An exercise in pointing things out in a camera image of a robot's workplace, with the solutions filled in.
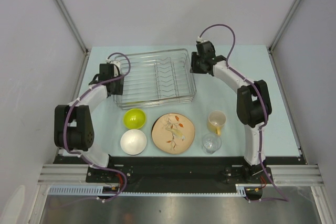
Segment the metal wire dish rack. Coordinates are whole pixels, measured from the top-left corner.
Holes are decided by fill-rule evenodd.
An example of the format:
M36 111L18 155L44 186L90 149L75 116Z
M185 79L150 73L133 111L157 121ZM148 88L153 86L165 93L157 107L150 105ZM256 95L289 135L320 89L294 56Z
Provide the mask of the metal wire dish rack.
M190 72L186 49L170 49L128 54L130 73L124 79L123 94L114 95L123 109L191 102L196 84Z

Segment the lime green bowl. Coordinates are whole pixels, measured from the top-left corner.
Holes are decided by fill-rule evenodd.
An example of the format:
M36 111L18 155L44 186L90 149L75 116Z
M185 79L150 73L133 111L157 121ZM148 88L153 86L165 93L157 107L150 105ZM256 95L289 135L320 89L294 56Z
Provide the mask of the lime green bowl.
M146 114L143 110L134 108L128 110L123 117L123 124L128 129L140 129L146 123Z

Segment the white bowl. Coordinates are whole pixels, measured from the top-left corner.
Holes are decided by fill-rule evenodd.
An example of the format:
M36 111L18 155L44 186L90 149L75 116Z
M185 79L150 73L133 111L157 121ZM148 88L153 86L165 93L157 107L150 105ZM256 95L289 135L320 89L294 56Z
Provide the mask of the white bowl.
M146 148L147 138L140 130L128 130L122 135L120 145L126 154L138 155Z

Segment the beige bird pattern plate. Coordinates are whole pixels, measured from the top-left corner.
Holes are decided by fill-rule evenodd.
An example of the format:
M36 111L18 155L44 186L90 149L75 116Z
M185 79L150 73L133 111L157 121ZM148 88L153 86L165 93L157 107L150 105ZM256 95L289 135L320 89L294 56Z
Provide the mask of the beige bird pattern plate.
M181 154L192 145L195 138L195 126L184 115L168 113L155 121L151 137L158 149L169 154Z

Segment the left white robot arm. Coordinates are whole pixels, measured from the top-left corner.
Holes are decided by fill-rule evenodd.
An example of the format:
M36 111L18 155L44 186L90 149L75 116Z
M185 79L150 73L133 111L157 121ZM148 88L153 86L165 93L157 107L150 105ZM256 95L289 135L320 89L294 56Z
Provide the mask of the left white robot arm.
M109 154L94 145L92 112L108 97L123 94L124 75L121 62L101 63L99 73L80 97L66 105L58 105L54 113L54 143L69 154L99 167L98 176L105 182L115 178L116 169L109 165Z

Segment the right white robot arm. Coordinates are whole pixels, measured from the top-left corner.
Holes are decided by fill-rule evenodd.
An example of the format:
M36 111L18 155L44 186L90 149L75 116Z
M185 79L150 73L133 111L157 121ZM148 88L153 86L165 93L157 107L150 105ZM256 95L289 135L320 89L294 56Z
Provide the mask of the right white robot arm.
M254 183L266 172L263 130L272 113L268 86L264 80L251 81L231 67L229 57L217 56L209 40L199 38L196 49L192 53L191 73L210 74L237 95L236 113L245 129L245 162L239 176Z

